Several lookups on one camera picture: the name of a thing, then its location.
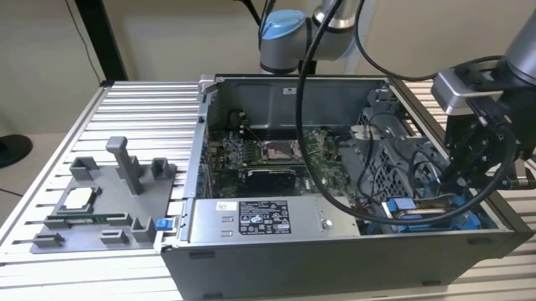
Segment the blue plastic clip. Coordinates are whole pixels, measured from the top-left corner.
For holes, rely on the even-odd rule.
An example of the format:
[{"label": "blue plastic clip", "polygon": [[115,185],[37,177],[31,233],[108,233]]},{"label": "blue plastic clip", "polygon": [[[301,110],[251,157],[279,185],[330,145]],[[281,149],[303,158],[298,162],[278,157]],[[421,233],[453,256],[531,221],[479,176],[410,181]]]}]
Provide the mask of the blue plastic clip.
[{"label": "blue plastic clip", "polygon": [[156,231],[170,231],[173,229],[174,229],[174,220],[173,219],[160,218],[156,221]]}]

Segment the metal slotted table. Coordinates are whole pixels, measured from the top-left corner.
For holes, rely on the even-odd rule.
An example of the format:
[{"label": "metal slotted table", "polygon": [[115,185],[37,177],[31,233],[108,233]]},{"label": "metal slotted table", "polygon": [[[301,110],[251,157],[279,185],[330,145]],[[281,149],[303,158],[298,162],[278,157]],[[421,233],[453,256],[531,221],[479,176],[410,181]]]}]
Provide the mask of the metal slotted table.
[{"label": "metal slotted table", "polygon": [[[429,92],[432,82],[406,85],[445,127],[447,117]],[[128,153],[140,163],[166,157],[178,166],[167,214],[179,214],[197,110],[197,82],[116,82],[99,90],[0,228],[0,300],[181,300],[154,250],[33,255],[29,249],[43,227],[39,221],[51,213],[71,180],[70,163],[76,157],[94,156],[100,165],[112,164],[114,156],[104,148],[112,135],[128,138]],[[528,167],[535,169],[536,164],[531,161]],[[536,230],[536,191],[501,194]],[[480,262],[447,287],[287,300],[535,300],[535,296],[532,238],[505,258]]]}]

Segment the warning label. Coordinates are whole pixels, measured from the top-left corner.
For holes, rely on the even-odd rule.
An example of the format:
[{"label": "warning label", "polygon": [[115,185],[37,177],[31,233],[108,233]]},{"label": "warning label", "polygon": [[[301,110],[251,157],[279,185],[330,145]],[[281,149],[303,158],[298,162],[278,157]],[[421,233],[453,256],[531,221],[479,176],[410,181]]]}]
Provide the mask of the warning label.
[{"label": "warning label", "polygon": [[239,202],[239,216],[242,235],[291,233],[286,201]]}]

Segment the floor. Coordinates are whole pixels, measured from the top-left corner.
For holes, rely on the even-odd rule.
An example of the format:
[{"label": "floor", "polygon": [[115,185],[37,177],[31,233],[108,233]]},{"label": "floor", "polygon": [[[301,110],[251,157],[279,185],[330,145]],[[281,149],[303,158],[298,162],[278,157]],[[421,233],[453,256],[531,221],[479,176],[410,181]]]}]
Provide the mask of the floor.
[{"label": "floor", "polygon": [[[24,194],[25,190],[28,190],[35,177],[42,171],[48,158],[52,156],[52,153],[66,136],[66,133],[32,134],[27,136],[33,142],[33,150],[31,154],[16,164],[0,168],[0,188],[19,194]],[[0,191],[0,225],[8,218],[19,200],[19,196]]]}]

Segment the black cable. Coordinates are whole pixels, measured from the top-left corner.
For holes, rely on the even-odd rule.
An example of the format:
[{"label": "black cable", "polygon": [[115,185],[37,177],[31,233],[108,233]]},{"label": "black cable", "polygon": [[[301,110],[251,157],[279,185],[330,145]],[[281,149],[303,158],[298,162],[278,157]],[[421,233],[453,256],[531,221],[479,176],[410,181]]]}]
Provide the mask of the black cable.
[{"label": "black cable", "polygon": [[366,170],[370,168],[373,149],[374,149],[374,139],[373,139],[372,129],[370,129],[370,125],[369,125],[369,149],[366,151],[366,159],[362,164],[357,187],[358,187],[358,193],[365,197],[365,199],[369,201],[369,203],[374,203],[381,206],[382,203],[380,201],[377,201],[370,195],[368,195],[361,188],[362,179],[365,178]]},{"label": "black cable", "polygon": [[261,16],[261,26],[258,32],[258,40],[259,40],[259,49],[261,49],[261,41],[262,41],[262,31],[265,30],[266,19],[270,16],[271,10],[274,10],[277,0],[266,0],[265,6],[262,8],[262,16]]},{"label": "black cable", "polygon": [[299,72],[299,78],[298,78],[298,82],[297,82],[295,133],[297,133],[299,149],[302,150],[302,159],[303,159],[303,163],[306,165],[308,171],[309,171],[310,178],[313,180],[314,185],[318,188],[318,191],[322,193],[322,196],[326,198],[328,202],[330,202],[332,205],[334,205],[334,207],[337,207],[338,210],[341,210],[342,212],[354,216],[358,219],[372,221],[376,223],[394,224],[394,225],[401,225],[401,226],[416,225],[416,224],[430,224],[430,223],[437,223],[440,221],[449,220],[455,216],[467,212],[467,210],[469,210],[471,207],[473,207],[476,204],[479,204],[481,201],[484,201],[484,199],[493,192],[495,187],[501,182],[504,176],[508,173],[508,165],[513,161],[515,153],[516,153],[516,139],[515,139],[512,130],[508,125],[500,125],[496,129],[496,133],[504,136],[503,145],[505,146],[505,156],[503,158],[501,165],[495,172],[492,180],[489,181],[487,187],[479,192],[479,194],[463,206],[460,206],[459,208],[456,208],[456,210],[453,210],[440,216],[434,216],[430,218],[422,218],[422,219],[389,219],[389,218],[384,218],[381,216],[360,214],[350,207],[345,206],[330,195],[326,187],[322,184],[321,179],[318,178],[317,172],[314,170],[313,163],[310,161],[310,156],[308,153],[308,145],[306,145],[305,136],[303,136],[302,105],[303,105],[305,81],[306,81],[306,77],[308,77],[308,73],[305,70],[308,70],[306,67],[308,67],[310,61],[313,60],[313,56],[314,56],[317,48],[318,48],[320,40],[322,39],[322,35],[324,35],[324,32],[326,31],[329,22],[332,21],[333,15],[336,14],[336,11],[341,5],[341,1],[342,0],[333,1],[330,8],[328,10],[326,16],[318,26],[316,37],[313,38],[313,42],[312,42],[310,47],[306,52],[306,56],[303,59],[303,68],[302,68],[302,71]]},{"label": "black cable", "polygon": [[100,80],[100,77],[99,77],[98,70],[95,69],[94,61],[91,61],[90,49],[88,49],[88,46],[87,46],[87,43],[86,43],[86,40],[84,40],[84,36],[82,35],[80,29],[78,27],[74,11],[71,9],[71,5],[68,4],[68,0],[64,0],[64,2],[66,2],[66,5],[67,5],[68,14],[71,15],[71,19],[74,21],[74,25],[75,25],[75,28],[76,28],[78,36],[80,37],[80,40],[82,40],[82,42],[84,44],[87,60],[90,61],[91,69],[94,69],[95,77],[98,78],[99,85],[100,85],[102,80]]},{"label": "black cable", "polygon": [[251,17],[254,19],[254,22],[257,23],[258,26],[261,26],[261,18],[259,18],[259,13],[257,12],[254,5],[251,3],[251,0],[235,0],[242,2],[242,4],[246,6],[247,10],[250,11]]},{"label": "black cable", "polygon": [[[369,54],[365,51],[365,48],[362,47],[361,44],[361,39],[360,39],[360,15],[361,15],[361,11],[362,11],[362,6],[365,4],[365,0],[361,0],[360,2],[360,6],[358,6],[358,10],[356,12],[356,26],[354,26],[354,32],[353,32],[353,36],[356,38],[356,45],[358,47],[360,53],[362,55],[362,57],[365,58],[365,60],[369,62],[370,65],[373,65],[373,67],[376,69],[378,69],[385,75],[394,77],[400,80],[406,80],[409,82],[421,82],[424,80],[430,80],[436,77],[436,74],[430,74],[430,75],[425,75],[421,77],[406,77],[405,75],[400,75],[392,71],[389,71],[388,69],[385,69],[384,67],[381,67],[374,60],[372,59],[372,57],[369,56]],[[471,65],[471,64],[476,64],[476,63],[481,63],[484,61],[497,61],[503,58],[501,55],[492,55],[492,56],[485,56],[483,58],[476,58],[471,61],[467,61],[465,63],[457,64],[456,66],[451,67],[451,68],[459,68],[460,66],[465,66],[465,65]]]},{"label": "black cable", "polygon": [[8,193],[8,194],[12,194],[13,196],[20,196],[20,197],[23,197],[23,195],[21,195],[20,193],[15,193],[15,192],[11,191],[11,190],[5,190],[5,189],[1,189],[1,188],[0,188],[0,191],[5,192],[5,193]]}]

